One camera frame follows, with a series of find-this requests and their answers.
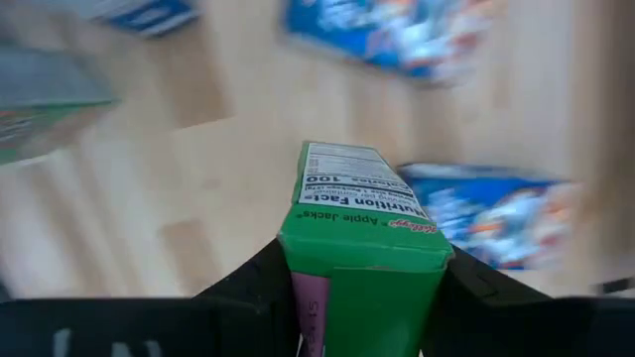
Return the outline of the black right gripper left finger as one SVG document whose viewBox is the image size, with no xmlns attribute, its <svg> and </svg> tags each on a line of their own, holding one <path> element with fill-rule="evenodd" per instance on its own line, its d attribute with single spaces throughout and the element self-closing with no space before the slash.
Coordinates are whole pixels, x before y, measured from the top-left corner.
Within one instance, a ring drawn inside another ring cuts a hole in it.
<svg viewBox="0 0 635 357">
<path fill-rule="evenodd" d="M 212 303 L 214 357 L 297 357 L 296 301 L 278 240 L 195 298 Z"/>
</svg>

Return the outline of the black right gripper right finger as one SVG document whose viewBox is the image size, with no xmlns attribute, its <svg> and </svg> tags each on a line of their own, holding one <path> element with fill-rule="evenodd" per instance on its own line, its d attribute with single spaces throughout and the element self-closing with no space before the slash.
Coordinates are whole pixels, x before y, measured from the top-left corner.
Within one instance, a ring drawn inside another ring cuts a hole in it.
<svg viewBox="0 0 635 357">
<path fill-rule="evenodd" d="M 447 265 L 422 337 L 424 357 L 531 357 L 541 343 L 504 309 L 547 300 L 459 248 Z"/>
</svg>

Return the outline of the blue Frosted Flakes cereal box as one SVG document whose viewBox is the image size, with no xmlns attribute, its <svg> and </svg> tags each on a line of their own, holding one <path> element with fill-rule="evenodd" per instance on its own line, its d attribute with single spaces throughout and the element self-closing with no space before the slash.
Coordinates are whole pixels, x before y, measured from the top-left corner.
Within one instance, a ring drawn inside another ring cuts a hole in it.
<svg viewBox="0 0 635 357">
<path fill-rule="evenodd" d="M 199 17 L 191 0 L 98 0 L 95 19 L 144 38 L 162 37 Z"/>
<path fill-rule="evenodd" d="M 504 0 L 286 0 L 286 35 L 432 85 L 456 82 Z"/>
<path fill-rule="evenodd" d="M 407 164 L 398 174 L 451 244 L 497 270 L 559 263 L 580 185 L 538 172 Z"/>
</svg>

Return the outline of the green Apple Jacks cereal box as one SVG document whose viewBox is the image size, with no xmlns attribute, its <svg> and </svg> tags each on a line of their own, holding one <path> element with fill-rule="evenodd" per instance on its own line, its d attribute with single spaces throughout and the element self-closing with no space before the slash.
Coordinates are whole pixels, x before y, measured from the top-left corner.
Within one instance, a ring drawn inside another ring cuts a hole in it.
<svg viewBox="0 0 635 357">
<path fill-rule="evenodd" d="M 453 250 L 375 149 L 305 142 L 277 238 L 299 357 L 419 357 Z"/>
<path fill-rule="evenodd" d="M 86 59 L 0 45 L 0 166 L 67 145 L 116 102 Z"/>
</svg>

